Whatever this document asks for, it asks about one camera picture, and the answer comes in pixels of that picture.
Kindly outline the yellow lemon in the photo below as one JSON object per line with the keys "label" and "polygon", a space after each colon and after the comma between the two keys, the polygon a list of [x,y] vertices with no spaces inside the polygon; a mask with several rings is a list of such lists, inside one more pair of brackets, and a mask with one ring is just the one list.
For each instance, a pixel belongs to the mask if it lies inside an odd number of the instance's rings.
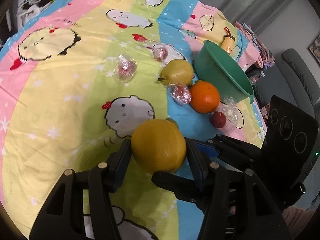
{"label": "yellow lemon", "polygon": [[175,172],[186,158],[186,142],[178,127],[168,120],[150,119],[139,125],[131,137],[137,164],[149,174]]}

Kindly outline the wrapped red fruit right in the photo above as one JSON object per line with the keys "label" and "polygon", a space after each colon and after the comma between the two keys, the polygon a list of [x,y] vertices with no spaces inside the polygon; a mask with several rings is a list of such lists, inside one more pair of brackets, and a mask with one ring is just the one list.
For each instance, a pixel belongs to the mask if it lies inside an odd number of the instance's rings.
{"label": "wrapped red fruit right", "polygon": [[218,129],[233,129],[238,124],[238,110],[232,97],[223,98],[217,109],[212,113],[211,123]]}

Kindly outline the wrapped red fruit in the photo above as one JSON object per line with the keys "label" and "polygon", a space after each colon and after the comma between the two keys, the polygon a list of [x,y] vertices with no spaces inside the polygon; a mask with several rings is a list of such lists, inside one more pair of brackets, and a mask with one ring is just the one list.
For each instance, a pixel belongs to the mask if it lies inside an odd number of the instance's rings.
{"label": "wrapped red fruit", "polygon": [[152,49],[153,57],[157,61],[164,61],[168,57],[168,50],[164,45],[157,44]]}
{"label": "wrapped red fruit", "polygon": [[191,93],[189,92],[189,89],[187,86],[183,85],[170,85],[169,88],[169,94],[171,98],[179,105],[187,105],[191,102]]}
{"label": "wrapped red fruit", "polygon": [[217,109],[212,113],[211,123],[218,129],[233,129],[238,124],[238,110],[232,97],[223,98]]}
{"label": "wrapped red fruit", "polygon": [[137,70],[136,62],[127,55],[120,54],[116,58],[114,77],[119,82],[130,82]]}

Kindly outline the grey sofa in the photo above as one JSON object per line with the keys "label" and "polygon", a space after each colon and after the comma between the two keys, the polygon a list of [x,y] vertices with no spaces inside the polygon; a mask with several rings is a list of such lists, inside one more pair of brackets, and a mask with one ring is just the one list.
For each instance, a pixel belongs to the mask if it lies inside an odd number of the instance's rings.
{"label": "grey sofa", "polygon": [[270,68],[251,66],[246,71],[248,77],[260,73],[264,76],[253,85],[253,90],[261,109],[276,95],[319,120],[319,85],[296,50],[290,48],[278,54]]}

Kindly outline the small green lime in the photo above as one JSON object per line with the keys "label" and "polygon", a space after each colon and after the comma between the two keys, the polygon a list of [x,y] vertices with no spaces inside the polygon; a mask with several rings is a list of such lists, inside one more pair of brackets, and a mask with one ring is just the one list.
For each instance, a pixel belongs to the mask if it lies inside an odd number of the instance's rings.
{"label": "small green lime", "polygon": [[172,123],[173,125],[175,125],[177,128],[179,128],[177,122],[171,118],[166,118],[167,121],[169,121],[170,123]]}

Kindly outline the orange fruit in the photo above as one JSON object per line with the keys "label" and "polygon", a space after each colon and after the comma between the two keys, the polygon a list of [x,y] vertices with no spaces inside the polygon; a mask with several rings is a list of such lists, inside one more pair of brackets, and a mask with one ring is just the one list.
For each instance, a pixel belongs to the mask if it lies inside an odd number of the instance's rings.
{"label": "orange fruit", "polygon": [[220,104],[220,94],[209,82],[198,82],[189,88],[189,92],[192,96],[190,105],[200,114],[212,113]]}

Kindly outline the wrapped red fruit middle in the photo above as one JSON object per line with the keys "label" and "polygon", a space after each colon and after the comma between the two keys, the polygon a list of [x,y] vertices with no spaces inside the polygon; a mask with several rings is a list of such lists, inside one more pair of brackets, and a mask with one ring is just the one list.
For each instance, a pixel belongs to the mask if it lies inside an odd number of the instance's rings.
{"label": "wrapped red fruit middle", "polygon": [[191,102],[191,93],[189,92],[189,89],[187,86],[183,85],[170,85],[169,88],[169,94],[171,98],[179,105],[187,105]]}

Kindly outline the folded pink cloth pile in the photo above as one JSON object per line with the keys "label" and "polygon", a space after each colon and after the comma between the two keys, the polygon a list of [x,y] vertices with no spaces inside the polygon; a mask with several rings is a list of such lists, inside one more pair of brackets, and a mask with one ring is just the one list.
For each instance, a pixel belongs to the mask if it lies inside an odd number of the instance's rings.
{"label": "folded pink cloth pile", "polygon": [[258,36],[251,29],[251,26],[245,23],[239,23],[238,21],[236,21],[234,26],[248,40],[247,49],[249,51],[247,54],[256,57],[256,61],[253,64],[261,69],[267,69],[274,66],[274,55],[258,40]]}

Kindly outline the green plastic bowl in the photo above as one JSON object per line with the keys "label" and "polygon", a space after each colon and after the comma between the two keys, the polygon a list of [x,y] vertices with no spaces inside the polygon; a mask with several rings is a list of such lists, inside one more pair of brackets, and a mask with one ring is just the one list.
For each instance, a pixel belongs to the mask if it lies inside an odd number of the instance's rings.
{"label": "green plastic bowl", "polygon": [[254,90],[245,72],[220,46],[205,40],[194,61],[195,72],[202,81],[211,83],[224,103],[248,99],[254,102]]}

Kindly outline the yellow-green pear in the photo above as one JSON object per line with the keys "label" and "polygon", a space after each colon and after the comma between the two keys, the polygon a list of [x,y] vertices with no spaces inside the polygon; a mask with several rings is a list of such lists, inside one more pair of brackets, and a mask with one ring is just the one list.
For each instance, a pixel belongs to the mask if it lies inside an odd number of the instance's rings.
{"label": "yellow-green pear", "polygon": [[194,76],[192,65],[185,60],[175,59],[170,61],[162,70],[157,81],[163,85],[184,85],[191,83]]}

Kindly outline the yellow small bottle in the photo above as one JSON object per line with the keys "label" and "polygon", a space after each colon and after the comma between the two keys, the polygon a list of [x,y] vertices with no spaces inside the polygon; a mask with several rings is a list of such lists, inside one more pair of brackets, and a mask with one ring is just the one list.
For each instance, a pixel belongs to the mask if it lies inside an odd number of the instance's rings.
{"label": "yellow small bottle", "polygon": [[231,34],[227,27],[224,27],[226,34],[223,37],[223,42],[221,43],[221,48],[228,54],[231,55],[233,52],[233,44],[235,42],[235,37]]}

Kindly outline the wrapped red fruit left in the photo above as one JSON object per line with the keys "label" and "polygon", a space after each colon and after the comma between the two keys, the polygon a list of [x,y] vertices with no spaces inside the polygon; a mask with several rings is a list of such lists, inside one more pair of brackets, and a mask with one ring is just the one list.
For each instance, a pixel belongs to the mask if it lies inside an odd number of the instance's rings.
{"label": "wrapped red fruit left", "polygon": [[116,58],[114,77],[119,82],[130,82],[137,70],[136,62],[127,55],[120,54]]}

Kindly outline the wrapped red fruit far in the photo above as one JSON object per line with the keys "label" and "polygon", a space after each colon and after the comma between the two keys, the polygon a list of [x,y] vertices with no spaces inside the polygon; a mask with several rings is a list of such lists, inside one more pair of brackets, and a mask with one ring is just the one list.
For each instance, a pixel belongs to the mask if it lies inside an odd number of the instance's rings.
{"label": "wrapped red fruit far", "polygon": [[153,57],[157,61],[164,61],[168,57],[168,50],[164,45],[157,44],[152,49]]}

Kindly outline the colourful striped cartoon tablecloth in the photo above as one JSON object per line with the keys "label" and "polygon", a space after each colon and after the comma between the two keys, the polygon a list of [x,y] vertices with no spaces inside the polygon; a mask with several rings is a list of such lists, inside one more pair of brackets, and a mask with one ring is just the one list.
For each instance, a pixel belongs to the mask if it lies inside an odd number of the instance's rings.
{"label": "colourful striped cartoon tablecloth", "polygon": [[[242,69],[256,61],[248,40],[217,8],[198,0],[56,0],[1,51],[1,202],[28,236],[64,170],[89,170],[116,151],[122,129],[106,111],[130,112],[124,126],[148,115],[175,120],[185,137],[205,141],[209,117],[178,105],[157,81],[164,45],[171,59],[193,60],[205,40],[220,44],[227,27]],[[130,82],[114,77],[116,58],[137,64]]]}

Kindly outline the black and white bag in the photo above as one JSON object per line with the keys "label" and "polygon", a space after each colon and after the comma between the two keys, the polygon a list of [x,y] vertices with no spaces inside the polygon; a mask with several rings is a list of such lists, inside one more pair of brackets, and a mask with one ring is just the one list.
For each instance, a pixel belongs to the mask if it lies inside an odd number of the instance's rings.
{"label": "black and white bag", "polygon": [[56,0],[24,0],[17,11],[17,19],[25,25],[29,20],[38,16]]}

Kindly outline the framed wall picture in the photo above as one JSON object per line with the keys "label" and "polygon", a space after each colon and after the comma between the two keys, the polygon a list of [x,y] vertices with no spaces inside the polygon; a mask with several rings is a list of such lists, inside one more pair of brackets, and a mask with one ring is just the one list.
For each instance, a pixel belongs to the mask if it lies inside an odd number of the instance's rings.
{"label": "framed wall picture", "polygon": [[320,35],[310,44],[309,51],[320,66]]}

